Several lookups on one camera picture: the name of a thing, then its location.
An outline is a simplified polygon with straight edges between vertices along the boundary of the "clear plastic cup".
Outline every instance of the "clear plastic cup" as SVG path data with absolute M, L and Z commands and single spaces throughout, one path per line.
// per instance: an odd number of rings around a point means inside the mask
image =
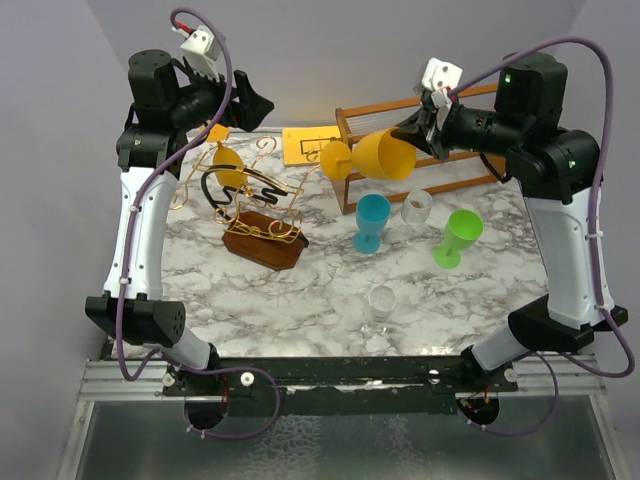
M 402 220 L 409 225 L 419 225 L 427 221 L 431 213 L 433 198 L 424 190 L 413 190 L 402 204 Z
M 393 289 L 380 285 L 375 287 L 367 297 L 369 301 L 369 320 L 363 331 L 369 334 L 383 334 L 387 331 L 385 320 L 388 320 L 396 308 L 396 294 Z

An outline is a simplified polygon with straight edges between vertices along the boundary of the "green goblet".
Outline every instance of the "green goblet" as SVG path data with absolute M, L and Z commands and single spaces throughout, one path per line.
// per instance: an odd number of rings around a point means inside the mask
M 433 259 L 442 268 L 460 264 L 460 251 L 476 243 L 484 230 L 482 218 L 471 210 L 457 210 L 451 214 L 444 228 L 444 241 L 433 250 Z

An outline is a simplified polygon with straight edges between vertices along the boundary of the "glass panel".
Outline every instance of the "glass panel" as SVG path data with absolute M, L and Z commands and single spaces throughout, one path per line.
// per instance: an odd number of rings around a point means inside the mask
M 544 417 L 549 398 L 502 401 L 496 426 Z M 232 418 L 227 433 L 264 419 Z M 458 416 L 282 417 L 247 441 L 185 433 L 174 402 L 96 404 L 79 478 L 411 480 L 613 478 L 588 397 L 564 397 L 554 422 L 512 439 L 478 432 Z

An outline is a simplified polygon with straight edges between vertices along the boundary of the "gray wall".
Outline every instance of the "gray wall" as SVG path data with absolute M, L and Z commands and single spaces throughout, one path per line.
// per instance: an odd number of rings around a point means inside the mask
M 601 206 L 604 259 L 607 280 L 614 299 L 629 309 L 631 321 L 624 333 L 636 356 L 640 356 L 640 155 L 638 151 L 638 45 L 640 2 L 589 0 L 576 20 L 572 33 L 587 36 L 606 49 L 615 72 L 615 117 Z M 581 128 L 600 138 L 603 111 L 602 69 L 587 49 L 568 45 L 558 50 L 558 58 L 569 67 L 570 82 L 563 123 Z M 612 335 L 596 344 L 603 368 L 620 370 L 624 355 Z M 633 478 L 640 478 L 640 372 L 624 380 L 607 382 L 610 403 Z
M 235 68 L 276 104 L 265 125 L 335 121 L 336 107 L 405 98 L 438 55 L 479 71 L 567 31 L 583 0 L 87 0 L 118 60 L 138 50 L 178 54 L 169 12 L 198 8 L 225 34 Z M 197 26 L 195 20 L 187 23 Z
M 118 218 L 130 95 L 84 0 L 0 2 L 0 476 L 57 471 Z

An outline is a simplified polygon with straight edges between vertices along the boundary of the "blue goblet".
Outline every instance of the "blue goblet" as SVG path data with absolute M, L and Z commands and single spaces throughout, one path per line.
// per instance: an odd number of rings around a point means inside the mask
M 353 237 L 353 246 L 360 253 L 376 253 L 380 248 L 380 232 L 391 215 L 391 204 L 382 195 L 365 195 L 356 207 L 356 223 L 360 231 Z

